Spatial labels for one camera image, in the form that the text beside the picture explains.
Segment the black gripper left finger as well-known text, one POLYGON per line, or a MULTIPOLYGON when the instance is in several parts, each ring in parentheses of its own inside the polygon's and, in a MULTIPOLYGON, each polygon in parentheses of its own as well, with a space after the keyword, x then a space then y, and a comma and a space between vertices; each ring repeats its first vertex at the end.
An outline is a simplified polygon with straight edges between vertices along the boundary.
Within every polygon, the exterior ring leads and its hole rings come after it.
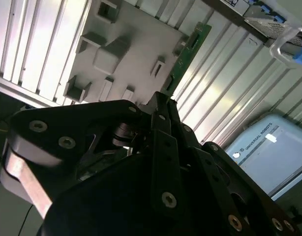
POLYGON ((130 148, 163 167, 178 157, 168 101, 156 92, 147 105, 115 100, 18 112, 10 120, 0 180, 45 218, 62 192, 105 168, 104 157, 117 162, 130 148))

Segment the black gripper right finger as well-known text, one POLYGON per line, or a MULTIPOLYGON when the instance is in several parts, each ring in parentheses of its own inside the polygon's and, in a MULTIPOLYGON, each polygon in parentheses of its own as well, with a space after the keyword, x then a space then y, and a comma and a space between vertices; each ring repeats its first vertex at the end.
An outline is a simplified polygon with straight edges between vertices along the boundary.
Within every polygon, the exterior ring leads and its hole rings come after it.
POLYGON ((189 167, 186 191, 201 236, 299 236, 291 218, 217 144, 200 145, 181 122, 177 103, 168 111, 180 163, 189 167))

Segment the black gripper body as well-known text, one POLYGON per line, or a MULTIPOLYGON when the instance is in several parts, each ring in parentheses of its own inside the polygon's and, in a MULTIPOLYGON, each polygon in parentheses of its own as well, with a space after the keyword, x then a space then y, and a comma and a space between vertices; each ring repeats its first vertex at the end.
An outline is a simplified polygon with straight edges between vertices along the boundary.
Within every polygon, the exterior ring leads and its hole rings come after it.
POLYGON ((200 236, 186 191, 189 167, 180 163, 178 141, 177 156, 160 167, 151 156, 132 153, 73 186, 50 207, 42 233, 200 236))

